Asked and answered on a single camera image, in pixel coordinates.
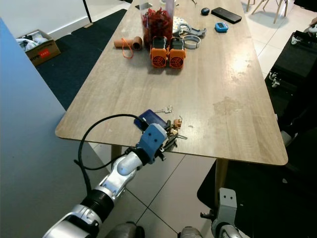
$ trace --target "cardboard box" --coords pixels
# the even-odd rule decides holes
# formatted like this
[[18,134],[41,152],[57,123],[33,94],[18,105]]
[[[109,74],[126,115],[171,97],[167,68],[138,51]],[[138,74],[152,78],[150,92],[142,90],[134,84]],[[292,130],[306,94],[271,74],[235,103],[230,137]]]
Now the cardboard box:
[[36,31],[28,33],[27,35],[32,35],[33,33],[38,31],[42,34],[44,38],[47,38],[48,41],[25,52],[34,66],[37,66],[60,54],[59,48],[57,47],[53,38],[50,37],[48,34],[44,33],[43,31],[36,30]]

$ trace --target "table stain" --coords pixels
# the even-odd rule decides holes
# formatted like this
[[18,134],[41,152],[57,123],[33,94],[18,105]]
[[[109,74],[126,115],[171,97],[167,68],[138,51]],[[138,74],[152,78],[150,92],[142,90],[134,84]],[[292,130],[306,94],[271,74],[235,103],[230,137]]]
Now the table stain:
[[233,82],[239,82],[239,79],[236,76],[232,76],[231,78]]
[[239,101],[229,97],[224,97],[222,101],[213,104],[214,113],[218,116],[231,115],[242,107],[243,105]]

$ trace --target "wooden table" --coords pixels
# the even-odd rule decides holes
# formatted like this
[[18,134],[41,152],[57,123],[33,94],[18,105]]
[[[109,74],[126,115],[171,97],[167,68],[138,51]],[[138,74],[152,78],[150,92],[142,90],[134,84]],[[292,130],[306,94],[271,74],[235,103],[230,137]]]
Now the wooden table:
[[[239,0],[178,0],[175,16],[196,29],[207,28],[198,49],[187,50],[182,70],[153,68],[147,50],[125,59],[114,39],[142,36],[135,0],[82,88],[56,128],[56,135],[80,140],[96,121],[119,113],[139,115],[173,106],[164,120],[183,118],[178,147],[171,151],[217,158],[216,189],[224,183],[228,160],[285,165],[287,154]],[[223,7],[243,16],[216,33],[220,18],[202,16],[203,7]],[[135,145],[141,132],[131,118],[101,123],[87,141]]]

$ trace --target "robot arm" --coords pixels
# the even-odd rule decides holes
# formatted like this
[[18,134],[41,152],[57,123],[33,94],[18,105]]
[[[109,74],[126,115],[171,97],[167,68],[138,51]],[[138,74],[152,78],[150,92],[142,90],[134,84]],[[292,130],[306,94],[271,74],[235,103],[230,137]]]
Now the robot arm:
[[[158,124],[149,125],[136,148],[129,148],[126,155],[118,158],[111,173],[89,192],[80,204],[53,225],[43,238],[97,237],[102,223],[137,170],[146,164],[154,163],[156,157],[164,160],[162,152],[174,143],[175,138],[170,138],[162,147],[167,139],[166,131]],[[215,238],[241,238],[234,226],[237,209],[235,192],[221,188],[219,196],[217,217],[214,219],[212,210],[210,214],[201,214],[201,217],[213,220],[211,231]],[[180,237],[201,238],[201,235],[197,229],[186,227]]]
[[111,173],[53,225],[43,238],[95,238],[108,217],[125,186],[133,179],[137,169],[152,164],[160,156],[162,144],[167,139],[166,131],[158,124],[151,124],[144,131],[136,148],[117,159]]

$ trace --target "orange container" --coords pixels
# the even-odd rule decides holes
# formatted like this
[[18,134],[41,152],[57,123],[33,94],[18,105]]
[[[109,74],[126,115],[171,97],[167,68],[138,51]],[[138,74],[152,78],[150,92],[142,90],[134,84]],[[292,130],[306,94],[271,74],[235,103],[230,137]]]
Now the orange container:
[[184,39],[172,37],[168,48],[169,66],[171,68],[182,68],[186,58]]
[[152,65],[156,68],[163,68],[167,61],[167,38],[155,36],[152,41],[150,57]]
[[175,0],[139,0],[143,26],[143,41],[149,50],[155,36],[165,36],[169,42],[173,36]]

